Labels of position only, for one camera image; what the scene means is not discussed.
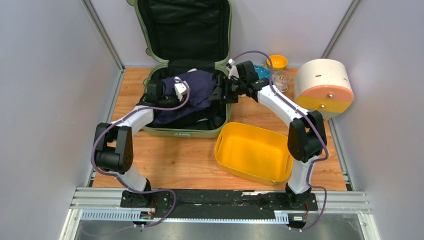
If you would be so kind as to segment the navy blue garment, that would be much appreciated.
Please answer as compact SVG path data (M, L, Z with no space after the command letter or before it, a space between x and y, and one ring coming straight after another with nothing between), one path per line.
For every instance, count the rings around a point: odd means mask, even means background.
M159 113L153 120L154 124L169 124L191 113L205 110L211 105L209 96L212 94L216 84L213 73L204 70L194 70L181 73L177 77L186 82L190 88L188 102L184 107L175 111L163 111Z

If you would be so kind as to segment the green hard-shell suitcase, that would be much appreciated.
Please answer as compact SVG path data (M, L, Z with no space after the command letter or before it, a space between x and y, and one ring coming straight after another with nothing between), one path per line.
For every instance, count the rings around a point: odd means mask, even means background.
M230 58L232 4L228 0L131 0L147 45L146 53L158 65L145 80L172 85L174 78L196 68L223 77ZM231 106L210 101L209 107L226 107L226 120L213 130L153 128L151 135L214 138L231 116Z

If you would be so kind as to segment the yellow plastic basin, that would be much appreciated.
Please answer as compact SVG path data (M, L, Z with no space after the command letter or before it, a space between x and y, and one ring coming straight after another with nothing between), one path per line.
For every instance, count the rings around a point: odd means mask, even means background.
M240 122L223 126L214 157L222 171L268 186L287 181L294 164L286 135Z

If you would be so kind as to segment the black garment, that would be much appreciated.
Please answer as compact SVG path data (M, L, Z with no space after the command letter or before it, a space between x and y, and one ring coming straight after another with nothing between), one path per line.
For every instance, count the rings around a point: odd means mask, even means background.
M227 119L226 107L208 107L167 124L151 123L151 128L209 131L221 127Z

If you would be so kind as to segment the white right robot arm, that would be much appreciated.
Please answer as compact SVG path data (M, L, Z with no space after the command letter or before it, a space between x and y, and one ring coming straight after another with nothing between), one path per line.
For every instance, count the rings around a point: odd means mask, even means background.
M229 60L229 74L218 82L218 97L237 103L241 95L270 109L288 127L288 134L239 122L223 126L214 157L229 174L274 186L286 182L283 204L296 210L308 208L312 197L310 176L313 165L327 146L323 117L282 95L270 79L260 78L251 61Z

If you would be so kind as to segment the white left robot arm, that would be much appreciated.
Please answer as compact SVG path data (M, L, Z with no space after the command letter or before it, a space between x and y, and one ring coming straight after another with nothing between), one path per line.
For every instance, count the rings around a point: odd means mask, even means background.
M116 178L124 187L123 197L145 208L154 202L156 191L149 180L133 165L133 136L153 122L156 112L174 111L187 103L190 90L179 78L165 86L154 81L145 87L145 93L126 115L111 123L96 126L90 162L94 170Z

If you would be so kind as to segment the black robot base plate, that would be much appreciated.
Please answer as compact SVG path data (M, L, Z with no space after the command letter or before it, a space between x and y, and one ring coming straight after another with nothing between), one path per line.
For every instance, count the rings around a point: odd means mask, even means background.
M123 191L120 207L147 209L167 219L271 220L276 211L317 211L316 196L292 203L285 192L255 193L243 190L174 189L149 194Z

